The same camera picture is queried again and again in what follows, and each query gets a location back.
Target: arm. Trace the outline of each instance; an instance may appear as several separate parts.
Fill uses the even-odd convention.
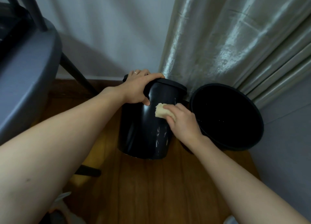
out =
[[[149,105],[143,89],[160,77],[132,71],[122,85],[106,88],[0,146],[0,223],[39,222],[113,114],[124,103]]]
[[[239,224],[309,223],[276,193],[220,151],[201,134],[195,115],[182,104],[166,105],[175,136],[200,160]]]

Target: forearm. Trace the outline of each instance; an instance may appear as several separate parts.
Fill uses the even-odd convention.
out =
[[[5,206],[1,213],[29,215],[22,217],[24,220],[34,220],[38,210],[44,213],[122,104],[121,95],[107,89],[2,145],[0,200]],[[12,221],[0,218],[4,223]]]
[[[309,223],[277,194],[220,151],[207,137],[190,146],[240,224]]]

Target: silver curtain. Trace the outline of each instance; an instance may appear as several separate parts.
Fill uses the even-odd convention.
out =
[[[311,0],[175,0],[159,71],[223,83],[261,108],[311,72]]]

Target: chair leg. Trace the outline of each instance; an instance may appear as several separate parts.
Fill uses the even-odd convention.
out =
[[[81,165],[75,172],[76,175],[99,177],[101,171],[97,168]]]
[[[68,59],[68,57],[62,53],[60,58],[60,65],[70,73],[83,87],[85,87],[93,95],[98,95],[98,91],[90,84],[90,82],[83,76],[83,74],[75,67],[75,65]]]

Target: finger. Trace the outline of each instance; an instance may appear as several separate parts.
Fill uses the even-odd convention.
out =
[[[139,72],[139,76],[145,76],[145,75],[148,75],[148,73],[149,73],[149,70],[147,70],[147,69],[143,69],[142,71],[140,71]]]
[[[145,97],[145,99],[143,99],[142,103],[146,106],[149,106],[150,105],[150,101],[148,100],[147,97]]]
[[[146,84],[151,82],[152,80],[158,79],[158,78],[165,78],[162,73],[153,73],[149,74],[146,77],[144,77],[146,80]]]
[[[134,73],[134,70],[132,70],[130,73],[128,73],[128,77],[131,77]]]
[[[135,75],[138,75],[138,74],[140,73],[140,71],[141,71],[141,70],[137,69],[137,70],[134,71],[134,74],[135,74]]]
[[[179,108],[181,111],[184,111],[184,112],[190,112],[183,104],[181,103],[177,103],[176,104],[176,107]]]
[[[175,122],[174,122],[173,118],[171,116],[167,115],[166,121],[169,124],[169,127],[171,128],[171,130],[173,131],[173,128],[175,127]]]
[[[181,113],[181,110],[177,108],[175,105],[164,105],[163,108],[169,110],[175,116],[178,116]]]

